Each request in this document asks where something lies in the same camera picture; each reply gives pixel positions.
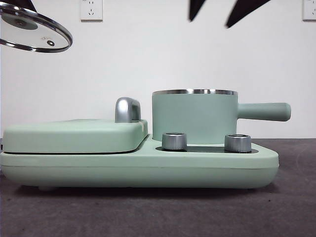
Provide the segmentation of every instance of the mint green appliance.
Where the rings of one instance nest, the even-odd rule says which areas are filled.
[[[283,117],[288,116],[288,111],[278,116],[285,112]],[[251,144],[249,136],[224,134],[219,144],[194,144],[191,134],[182,132],[166,131],[162,142],[153,139],[147,122],[141,119],[139,102],[123,97],[116,103],[113,121],[78,119],[8,127],[3,136],[1,169],[8,179],[41,190],[249,189],[271,183],[277,173],[278,154]]]

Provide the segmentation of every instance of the black panel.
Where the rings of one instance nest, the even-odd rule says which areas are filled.
[[[167,150],[162,147],[157,147],[156,150],[164,152],[198,152],[198,153],[236,153],[229,152],[224,149],[224,147],[200,147],[200,146],[188,146],[186,150]],[[257,150],[252,149],[250,152],[243,152],[242,154],[253,154],[258,153]]]

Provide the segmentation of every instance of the silver handle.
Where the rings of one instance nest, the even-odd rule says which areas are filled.
[[[115,122],[132,122],[140,120],[140,104],[129,97],[121,97],[115,105]]]

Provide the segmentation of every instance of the sandwich maker lid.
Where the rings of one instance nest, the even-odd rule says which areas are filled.
[[[103,119],[13,125],[4,131],[7,153],[92,154],[135,150],[148,134],[147,122]]]

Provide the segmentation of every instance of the saucepan rim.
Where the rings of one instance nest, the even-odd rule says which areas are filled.
[[[220,94],[220,95],[238,95],[233,90],[218,90],[218,89],[177,89],[177,90],[159,90],[153,92],[153,95],[167,94]]]

